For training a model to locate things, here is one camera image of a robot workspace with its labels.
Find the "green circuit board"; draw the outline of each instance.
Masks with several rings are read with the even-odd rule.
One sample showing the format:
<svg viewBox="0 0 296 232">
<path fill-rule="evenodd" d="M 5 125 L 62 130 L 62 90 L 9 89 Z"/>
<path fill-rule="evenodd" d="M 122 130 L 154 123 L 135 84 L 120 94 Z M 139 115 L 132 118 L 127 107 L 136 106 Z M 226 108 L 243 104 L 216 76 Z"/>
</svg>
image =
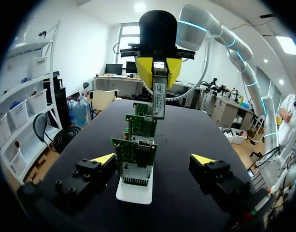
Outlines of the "green circuit board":
<svg viewBox="0 0 296 232">
<path fill-rule="evenodd" d="M 153 108 L 151 104 L 134 103 L 133 107 L 135 108 L 135 115 L 138 115 L 138 116 L 152 115 Z"/>
<path fill-rule="evenodd" d="M 117 163 L 136 163 L 139 167 L 152 166 L 156 154 L 157 145 L 151 141 L 127 141 L 112 139 L 116 151 Z"/>
<path fill-rule="evenodd" d="M 123 139 L 112 138 L 112 144 L 123 182 L 147 186 L 157 149 L 154 144 L 157 120 L 152 118 L 151 104 L 134 103 L 133 107 L 135 114 L 126 115 L 128 128 Z"/>
<path fill-rule="evenodd" d="M 157 120 L 150 116 L 126 115 L 129 140 L 135 141 L 134 135 L 147 138 L 154 137 Z"/>
</svg>

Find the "cardboard box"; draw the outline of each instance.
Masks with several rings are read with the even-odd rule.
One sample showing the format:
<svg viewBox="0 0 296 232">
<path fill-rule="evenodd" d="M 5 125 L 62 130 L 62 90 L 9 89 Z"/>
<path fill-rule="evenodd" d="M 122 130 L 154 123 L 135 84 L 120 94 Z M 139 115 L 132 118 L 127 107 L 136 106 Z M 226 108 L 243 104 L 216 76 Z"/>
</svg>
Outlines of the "cardboard box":
<svg viewBox="0 0 296 232">
<path fill-rule="evenodd" d="M 33 166 L 31 169 L 30 169 L 30 172 L 29 172 L 29 176 L 31 177 L 31 179 L 34 179 L 38 174 L 38 169 Z"/>
<path fill-rule="evenodd" d="M 37 165 L 42 165 L 43 163 L 45 163 L 47 160 L 47 156 L 45 154 L 42 154 L 38 160 L 37 160 Z"/>
</svg>

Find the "person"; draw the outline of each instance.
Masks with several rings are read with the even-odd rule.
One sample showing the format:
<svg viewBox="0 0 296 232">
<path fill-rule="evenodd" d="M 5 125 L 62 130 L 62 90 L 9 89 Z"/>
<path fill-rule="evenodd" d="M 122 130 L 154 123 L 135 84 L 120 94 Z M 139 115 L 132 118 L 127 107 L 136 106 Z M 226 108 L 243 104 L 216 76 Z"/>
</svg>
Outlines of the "person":
<svg viewBox="0 0 296 232">
<path fill-rule="evenodd" d="M 283 120 L 278 131 L 279 144 L 285 146 L 296 128 L 296 94 L 285 98 L 280 106 L 280 116 Z"/>
</svg>

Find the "black table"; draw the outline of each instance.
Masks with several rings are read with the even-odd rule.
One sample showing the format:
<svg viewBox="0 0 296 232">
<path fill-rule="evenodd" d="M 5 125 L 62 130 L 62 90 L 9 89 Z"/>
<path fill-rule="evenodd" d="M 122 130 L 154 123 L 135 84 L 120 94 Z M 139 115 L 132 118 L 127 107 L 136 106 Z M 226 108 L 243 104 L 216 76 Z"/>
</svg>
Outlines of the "black table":
<svg viewBox="0 0 296 232">
<path fill-rule="evenodd" d="M 82 158 L 114 152 L 111 138 L 122 137 L 128 125 L 125 114 L 134 113 L 133 102 L 115 101 L 84 128 L 50 168 L 42 188 L 54 191 L 55 181 L 69 176 Z M 167 106 L 165 120 L 158 121 L 155 143 L 158 148 L 150 205 L 117 200 L 119 177 L 114 174 L 103 193 L 96 195 L 76 217 L 95 231 L 221 231 L 229 215 L 210 195 L 202 193 L 188 165 L 192 153 L 222 159 L 231 164 L 234 175 L 250 181 L 231 144 L 206 113 L 174 106 Z"/>
</svg>

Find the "white base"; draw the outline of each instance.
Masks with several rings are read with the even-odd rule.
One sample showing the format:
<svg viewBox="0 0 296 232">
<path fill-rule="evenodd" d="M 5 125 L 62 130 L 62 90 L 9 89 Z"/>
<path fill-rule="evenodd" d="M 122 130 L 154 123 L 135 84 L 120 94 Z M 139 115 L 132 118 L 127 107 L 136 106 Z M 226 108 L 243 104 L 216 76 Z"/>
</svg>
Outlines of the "white base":
<svg viewBox="0 0 296 232">
<path fill-rule="evenodd" d="M 122 182 L 120 177 L 116 198 L 120 201 L 136 204 L 151 204 L 153 189 L 153 167 L 148 186 L 130 185 Z"/>
</svg>

